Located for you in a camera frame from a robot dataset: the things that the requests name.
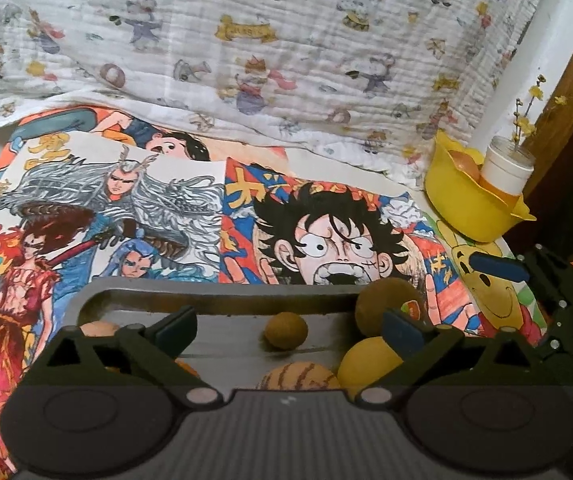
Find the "small orange tangerine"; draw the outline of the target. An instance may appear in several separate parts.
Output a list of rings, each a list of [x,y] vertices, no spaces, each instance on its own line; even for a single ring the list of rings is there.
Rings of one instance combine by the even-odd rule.
[[[189,365],[187,362],[184,362],[183,360],[180,360],[180,359],[175,359],[175,363],[178,366],[180,366],[183,370],[185,370],[186,372],[191,374],[192,376],[194,376],[196,378],[201,378],[200,374],[198,374],[198,371],[195,368],[193,368],[191,365]]]

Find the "yellow lemon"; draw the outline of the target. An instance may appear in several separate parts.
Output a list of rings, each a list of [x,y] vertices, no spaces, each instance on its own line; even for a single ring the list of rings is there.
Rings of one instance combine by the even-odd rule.
[[[381,336],[369,337],[354,344],[343,356],[337,379],[349,399],[389,374],[404,362]]]

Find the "striped round fruit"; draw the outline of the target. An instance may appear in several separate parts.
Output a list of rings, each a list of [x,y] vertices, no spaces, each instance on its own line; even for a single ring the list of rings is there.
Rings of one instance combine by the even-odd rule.
[[[337,390],[340,382],[331,370],[315,362],[292,362],[270,370],[260,380],[260,390]]]
[[[94,321],[82,324],[80,330],[87,337],[110,337],[119,330],[119,326],[111,322]]]

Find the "large kiwi with sticker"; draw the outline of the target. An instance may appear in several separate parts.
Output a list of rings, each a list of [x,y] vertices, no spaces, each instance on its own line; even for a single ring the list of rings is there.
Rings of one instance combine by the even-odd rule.
[[[367,285],[358,295],[355,321],[360,333],[367,337],[380,336],[384,313],[401,311],[415,321],[428,319],[421,292],[402,278],[382,278]]]

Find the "silver metal tray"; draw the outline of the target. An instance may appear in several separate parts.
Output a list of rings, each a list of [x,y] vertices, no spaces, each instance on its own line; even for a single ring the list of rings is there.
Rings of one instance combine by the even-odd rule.
[[[198,335],[180,359],[226,396],[254,388],[270,370],[290,362],[315,362],[337,370],[346,351],[363,338],[355,307],[356,285],[243,285],[185,283],[151,278],[97,278],[68,303],[63,323],[108,321],[150,326],[182,307],[198,317]],[[268,344],[273,315],[289,311],[307,324],[303,344],[291,351]]]

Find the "small brown kiwi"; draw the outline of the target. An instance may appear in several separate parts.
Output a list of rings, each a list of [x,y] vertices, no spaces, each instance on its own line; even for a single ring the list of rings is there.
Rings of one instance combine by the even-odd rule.
[[[264,336],[274,348],[294,350],[303,344],[308,336],[308,325],[298,314],[280,312],[267,322]]]

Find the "yellow plastic bowl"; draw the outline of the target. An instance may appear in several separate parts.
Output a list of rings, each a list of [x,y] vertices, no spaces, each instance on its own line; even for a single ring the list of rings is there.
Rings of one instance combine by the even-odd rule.
[[[439,130],[434,141],[424,190],[433,208],[452,228],[476,242],[490,243],[521,222],[536,221],[521,194],[514,205],[508,205],[457,166],[454,154],[469,157],[479,168],[484,162],[481,152],[465,148],[443,130]]]

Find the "white foam cup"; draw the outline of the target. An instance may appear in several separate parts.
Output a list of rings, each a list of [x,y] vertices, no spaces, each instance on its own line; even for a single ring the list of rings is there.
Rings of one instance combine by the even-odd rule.
[[[533,174],[535,157],[503,136],[489,142],[481,169],[481,183],[509,196],[519,196]]]

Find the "orange fruit in bowl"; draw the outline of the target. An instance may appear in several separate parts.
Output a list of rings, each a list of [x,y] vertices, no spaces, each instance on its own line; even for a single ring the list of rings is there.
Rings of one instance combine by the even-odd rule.
[[[451,159],[455,167],[471,177],[475,182],[480,179],[480,166],[477,165],[473,157],[465,152],[450,151]]]

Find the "yellow flower sprig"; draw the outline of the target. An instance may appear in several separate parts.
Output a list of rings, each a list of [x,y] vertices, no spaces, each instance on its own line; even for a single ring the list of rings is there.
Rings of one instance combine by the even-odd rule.
[[[535,82],[529,87],[526,101],[521,98],[515,99],[511,133],[511,142],[515,148],[537,133],[536,119],[531,117],[531,111],[535,102],[544,102],[543,87],[545,84],[547,84],[547,78],[543,74],[538,74]]]

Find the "red warrior anime drawing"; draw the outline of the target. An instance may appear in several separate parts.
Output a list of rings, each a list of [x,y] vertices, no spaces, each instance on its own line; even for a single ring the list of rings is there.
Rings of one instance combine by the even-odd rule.
[[[225,169],[83,132],[20,149],[0,177],[0,412],[89,283],[216,280]]]

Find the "white cartoon print blanket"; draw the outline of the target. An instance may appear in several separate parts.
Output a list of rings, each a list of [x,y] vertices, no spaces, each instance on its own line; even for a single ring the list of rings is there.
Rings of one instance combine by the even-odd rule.
[[[419,186],[541,0],[0,0],[0,125],[103,103]]]

